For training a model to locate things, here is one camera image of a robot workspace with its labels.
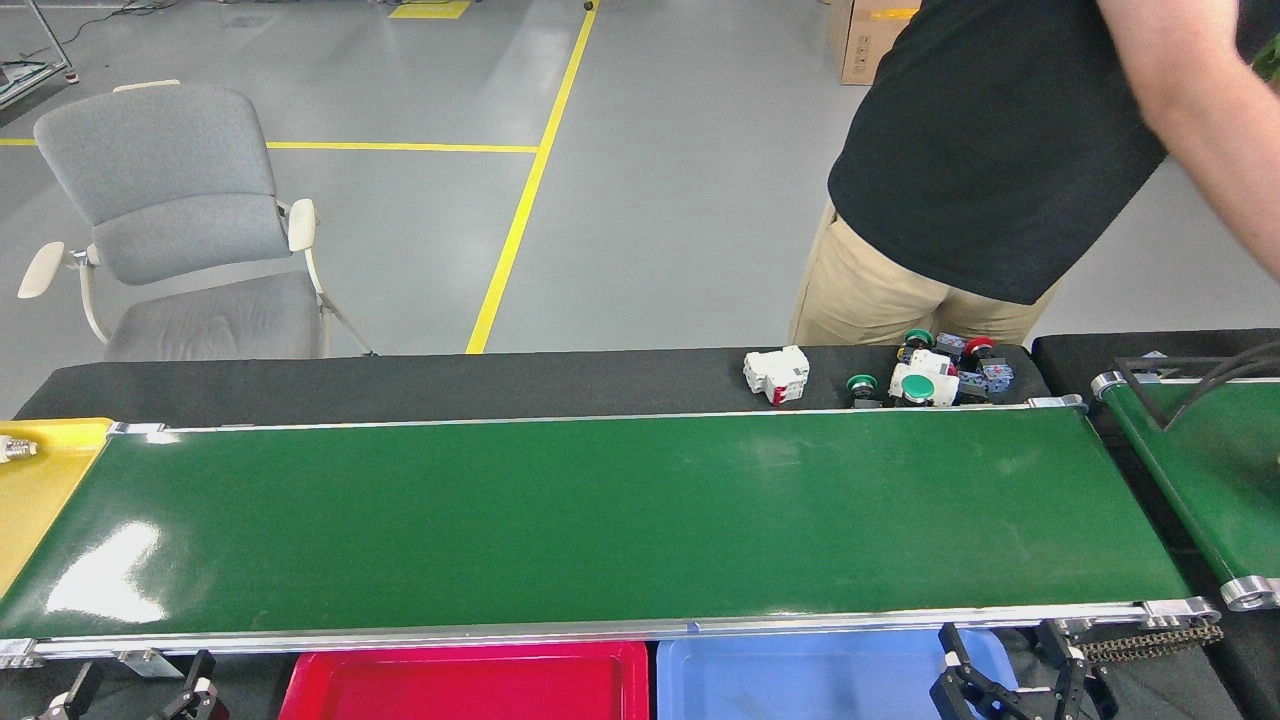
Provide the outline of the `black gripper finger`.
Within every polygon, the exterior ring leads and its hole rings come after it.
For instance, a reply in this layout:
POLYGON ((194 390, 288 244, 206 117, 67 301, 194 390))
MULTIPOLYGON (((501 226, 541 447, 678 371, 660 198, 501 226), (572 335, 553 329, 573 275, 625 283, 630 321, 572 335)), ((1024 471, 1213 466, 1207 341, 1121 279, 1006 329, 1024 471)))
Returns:
POLYGON ((943 670, 931 687, 941 719, 1020 719, 1021 701, 1005 685, 977 670, 954 623, 945 623, 938 639, 943 670))
POLYGON ((50 700, 38 719, 82 719, 90 710, 105 678, 105 669, 93 661, 84 662, 70 688, 50 700))
POLYGON ((184 685, 166 705, 150 714, 151 719, 228 719, 229 708, 212 684, 216 660, 209 650, 198 651, 184 685))
POLYGON ((1114 693, 1060 623, 1042 620, 1036 638, 1039 656, 1057 673, 1047 691, 1036 693, 1036 719, 1114 719, 1117 714, 1114 693))

